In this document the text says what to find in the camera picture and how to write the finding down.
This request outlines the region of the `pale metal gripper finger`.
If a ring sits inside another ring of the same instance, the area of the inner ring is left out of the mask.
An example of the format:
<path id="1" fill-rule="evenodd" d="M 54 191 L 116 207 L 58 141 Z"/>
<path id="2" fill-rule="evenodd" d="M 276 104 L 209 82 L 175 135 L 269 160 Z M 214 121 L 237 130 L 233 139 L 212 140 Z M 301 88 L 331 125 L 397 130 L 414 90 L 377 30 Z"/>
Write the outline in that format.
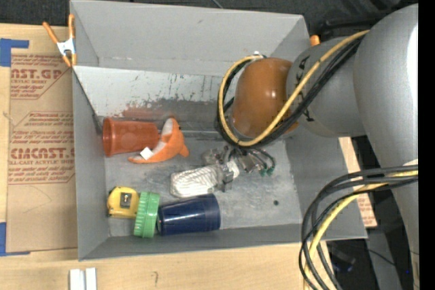
<path id="1" fill-rule="evenodd" d="M 234 173 L 231 170 L 223 170 L 217 176 L 217 189 L 222 192 L 227 192 L 232 189 L 232 182 L 234 181 Z"/>
<path id="2" fill-rule="evenodd" d="M 228 161 L 229 152 L 229 147 L 209 149 L 203 153 L 203 161 L 205 164 L 225 164 Z"/>

